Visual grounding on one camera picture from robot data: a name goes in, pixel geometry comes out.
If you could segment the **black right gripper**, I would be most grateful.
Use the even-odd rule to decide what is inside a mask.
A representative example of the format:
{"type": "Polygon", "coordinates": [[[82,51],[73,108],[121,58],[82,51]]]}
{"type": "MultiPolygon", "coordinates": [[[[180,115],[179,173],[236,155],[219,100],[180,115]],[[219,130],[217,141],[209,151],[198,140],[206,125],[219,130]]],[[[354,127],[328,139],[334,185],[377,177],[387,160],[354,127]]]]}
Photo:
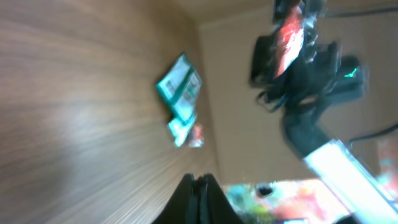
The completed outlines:
{"type": "Polygon", "coordinates": [[[278,109],[292,106],[309,96],[322,97],[331,93],[336,85],[339,69],[339,43],[304,43],[297,58],[277,78],[276,36],[257,38],[252,55],[249,84],[260,88],[257,103],[278,109]]]}

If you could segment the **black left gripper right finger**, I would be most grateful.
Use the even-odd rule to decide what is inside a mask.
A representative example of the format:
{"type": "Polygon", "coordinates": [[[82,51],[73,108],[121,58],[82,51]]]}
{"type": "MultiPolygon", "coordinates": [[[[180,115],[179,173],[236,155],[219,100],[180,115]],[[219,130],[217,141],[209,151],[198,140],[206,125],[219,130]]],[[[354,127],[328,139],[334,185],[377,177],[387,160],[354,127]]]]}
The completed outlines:
{"type": "Polygon", "coordinates": [[[233,210],[217,180],[211,174],[199,178],[199,223],[243,224],[233,210]]]}

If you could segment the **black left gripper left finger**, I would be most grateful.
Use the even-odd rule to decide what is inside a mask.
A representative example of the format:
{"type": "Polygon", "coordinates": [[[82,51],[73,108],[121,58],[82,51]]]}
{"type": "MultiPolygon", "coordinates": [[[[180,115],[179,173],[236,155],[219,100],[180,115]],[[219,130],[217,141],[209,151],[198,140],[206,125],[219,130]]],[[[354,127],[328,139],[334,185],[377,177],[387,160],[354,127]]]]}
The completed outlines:
{"type": "Polygon", "coordinates": [[[198,224],[199,196],[192,174],[185,174],[152,224],[198,224]]]}

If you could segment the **red Nescafe coffee stick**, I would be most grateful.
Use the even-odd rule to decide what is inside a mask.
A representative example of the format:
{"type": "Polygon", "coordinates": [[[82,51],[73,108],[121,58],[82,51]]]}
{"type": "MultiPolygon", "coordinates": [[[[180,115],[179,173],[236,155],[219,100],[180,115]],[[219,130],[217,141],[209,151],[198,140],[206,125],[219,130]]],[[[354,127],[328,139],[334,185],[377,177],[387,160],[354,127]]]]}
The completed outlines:
{"type": "Polygon", "coordinates": [[[300,1],[287,8],[287,16],[277,31],[274,78],[280,77],[299,56],[303,46],[304,29],[300,1]]]}

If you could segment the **small red snack packet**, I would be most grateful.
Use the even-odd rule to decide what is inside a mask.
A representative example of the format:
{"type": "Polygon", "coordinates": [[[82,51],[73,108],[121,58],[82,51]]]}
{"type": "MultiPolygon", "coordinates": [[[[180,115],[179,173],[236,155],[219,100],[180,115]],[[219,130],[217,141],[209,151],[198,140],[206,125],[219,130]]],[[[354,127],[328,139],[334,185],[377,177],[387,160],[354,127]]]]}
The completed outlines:
{"type": "Polygon", "coordinates": [[[190,147],[202,147],[204,143],[203,126],[195,123],[190,131],[188,145],[190,147]]]}

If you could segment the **green 3M gloves pack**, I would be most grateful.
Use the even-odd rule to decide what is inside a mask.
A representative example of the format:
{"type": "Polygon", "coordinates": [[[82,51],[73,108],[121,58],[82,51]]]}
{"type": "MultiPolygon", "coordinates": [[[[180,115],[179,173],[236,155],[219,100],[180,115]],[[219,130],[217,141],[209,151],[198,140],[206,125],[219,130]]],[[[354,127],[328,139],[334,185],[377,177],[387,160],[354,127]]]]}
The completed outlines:
{"type": "Polygon", "coordinates": [[[183,52],[155,88],[173,115],[187,124],[195,113],[201,86],[196,68],[183,52]]]}

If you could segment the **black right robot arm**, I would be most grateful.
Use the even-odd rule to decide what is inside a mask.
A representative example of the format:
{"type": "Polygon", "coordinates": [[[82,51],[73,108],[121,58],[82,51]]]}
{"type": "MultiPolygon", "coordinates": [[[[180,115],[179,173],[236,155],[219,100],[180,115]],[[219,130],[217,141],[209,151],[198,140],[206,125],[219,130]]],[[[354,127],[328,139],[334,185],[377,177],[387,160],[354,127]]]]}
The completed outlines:
{"type": "Polygon", "coordinates": [[[273,113],[282,111],[288,146],[350,210],[355,223],[396,223],[397,204],[351,151],[350,142],[333,138],[320,125],[331,106],[360,99],[367,73],[355,55],[343,55],[338,42],[317,44],[305,38],[296,59],[274,78],[276,37],[257,38],[250,83],[261,92],[256,101],[273,113]]]}

